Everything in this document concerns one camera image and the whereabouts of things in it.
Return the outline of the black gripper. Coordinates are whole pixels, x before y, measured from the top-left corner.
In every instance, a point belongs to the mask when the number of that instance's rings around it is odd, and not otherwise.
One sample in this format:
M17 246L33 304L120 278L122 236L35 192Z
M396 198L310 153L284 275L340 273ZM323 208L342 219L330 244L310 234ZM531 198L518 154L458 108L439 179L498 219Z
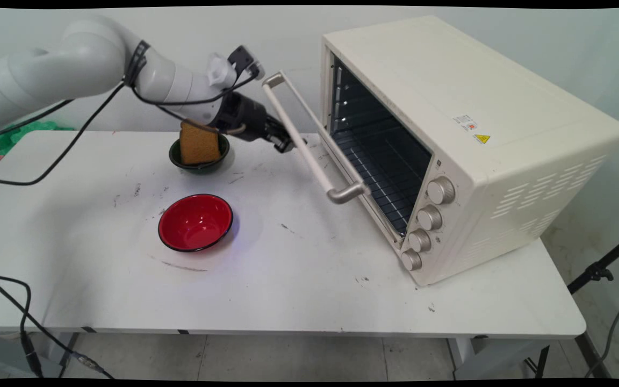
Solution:
M221 99L213 127L247 142L258 139L272 142L275 150L281 154L295 148L294 140L280 120L268 117L262 104L236 91Z

